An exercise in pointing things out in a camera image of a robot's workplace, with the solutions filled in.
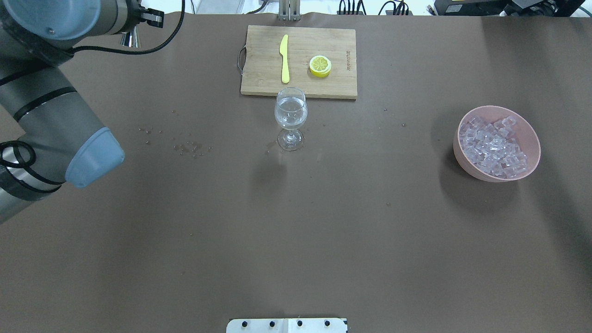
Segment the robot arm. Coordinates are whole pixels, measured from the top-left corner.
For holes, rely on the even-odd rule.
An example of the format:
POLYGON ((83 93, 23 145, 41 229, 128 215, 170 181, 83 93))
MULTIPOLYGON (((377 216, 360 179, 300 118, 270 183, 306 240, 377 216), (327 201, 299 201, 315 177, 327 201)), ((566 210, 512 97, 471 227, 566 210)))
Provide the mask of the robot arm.
POLYGON ((164 12, 140 0, 3 0, 1 105, 23 129, 1 143, 1 221, 57 192, 83 188, 125 160, 125 153, 60 66, 87 37, 161 28, 164 12))

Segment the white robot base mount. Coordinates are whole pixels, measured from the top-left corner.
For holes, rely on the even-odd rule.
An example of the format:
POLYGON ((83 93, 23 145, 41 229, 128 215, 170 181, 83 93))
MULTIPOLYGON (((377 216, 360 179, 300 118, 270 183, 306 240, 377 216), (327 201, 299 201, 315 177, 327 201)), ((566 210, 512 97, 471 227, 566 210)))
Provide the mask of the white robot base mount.
POLYGON ((348 333, 342 318, 245 318, 230 320, 227 333, 348 333))

